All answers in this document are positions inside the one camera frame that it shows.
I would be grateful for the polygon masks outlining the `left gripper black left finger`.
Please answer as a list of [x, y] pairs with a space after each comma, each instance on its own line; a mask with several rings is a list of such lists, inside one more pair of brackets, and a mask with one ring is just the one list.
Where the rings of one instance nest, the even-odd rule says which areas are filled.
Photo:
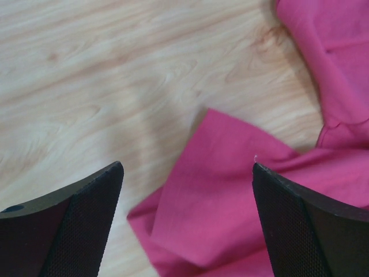
[[114, 162], [1, 211], [1, 276], [98, 276], [123, 176]]

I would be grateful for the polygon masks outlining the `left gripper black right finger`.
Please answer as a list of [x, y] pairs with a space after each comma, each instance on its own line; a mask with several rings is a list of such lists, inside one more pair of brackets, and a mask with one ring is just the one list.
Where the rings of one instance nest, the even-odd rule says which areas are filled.
[[368, 210], [259, 163], [252, 187], [274, 276], [368, 276]]

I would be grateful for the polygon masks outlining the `magenta t shirt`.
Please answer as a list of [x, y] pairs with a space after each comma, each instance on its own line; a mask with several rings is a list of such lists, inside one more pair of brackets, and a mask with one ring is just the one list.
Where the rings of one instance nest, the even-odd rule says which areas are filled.
[[209, 110], [127, 220], [160, 276], [368, 275], [368, 2], [277, 1], [320, 92], [299, 154]]

